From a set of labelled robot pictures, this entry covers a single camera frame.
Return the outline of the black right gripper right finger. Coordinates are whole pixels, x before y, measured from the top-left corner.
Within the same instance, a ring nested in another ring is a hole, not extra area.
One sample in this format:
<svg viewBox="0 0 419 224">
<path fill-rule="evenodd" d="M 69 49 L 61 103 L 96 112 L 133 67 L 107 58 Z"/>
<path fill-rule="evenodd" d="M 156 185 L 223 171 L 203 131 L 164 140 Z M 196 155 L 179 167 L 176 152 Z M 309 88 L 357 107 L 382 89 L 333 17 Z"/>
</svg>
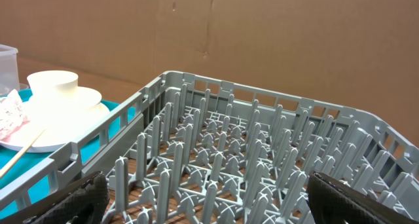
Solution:
<svg viewBox="0 0 419 224">
<path fill-rule="evenodd" d="M 316 224 L 418 224 L 341 183 L 312 170 L 307 185 L 307 204 Z"/>
</svg>

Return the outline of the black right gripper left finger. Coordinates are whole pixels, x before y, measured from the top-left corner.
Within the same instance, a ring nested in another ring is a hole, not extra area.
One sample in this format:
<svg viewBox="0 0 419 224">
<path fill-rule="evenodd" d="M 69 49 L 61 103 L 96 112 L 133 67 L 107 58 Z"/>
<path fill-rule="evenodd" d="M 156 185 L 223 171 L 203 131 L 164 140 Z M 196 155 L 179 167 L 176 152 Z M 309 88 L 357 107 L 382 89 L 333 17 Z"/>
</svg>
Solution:
<svg viewBox="0 0 419 224">
<path fill-rule="evenodd" d="M 105 174 L 97 171 L 3 218 L 1 222 L 96 224 L 102 222 L 108 203 L 109 191 Z"/>
</svg>

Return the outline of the cream plastic cup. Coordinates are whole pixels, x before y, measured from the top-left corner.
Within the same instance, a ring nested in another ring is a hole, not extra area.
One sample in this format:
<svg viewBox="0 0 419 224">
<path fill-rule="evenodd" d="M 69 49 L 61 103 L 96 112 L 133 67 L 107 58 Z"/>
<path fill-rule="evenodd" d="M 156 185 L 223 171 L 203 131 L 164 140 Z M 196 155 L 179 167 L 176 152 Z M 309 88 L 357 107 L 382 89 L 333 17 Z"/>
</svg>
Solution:
<svg viewBox="0 0 419 224">
<path fill-rule="evenodd" d="M 27 76 L 32 95 L 37 99 L 71 99 L 78 90 L 79 76 L 71 71 L 48 70 Z"/>
</svg>

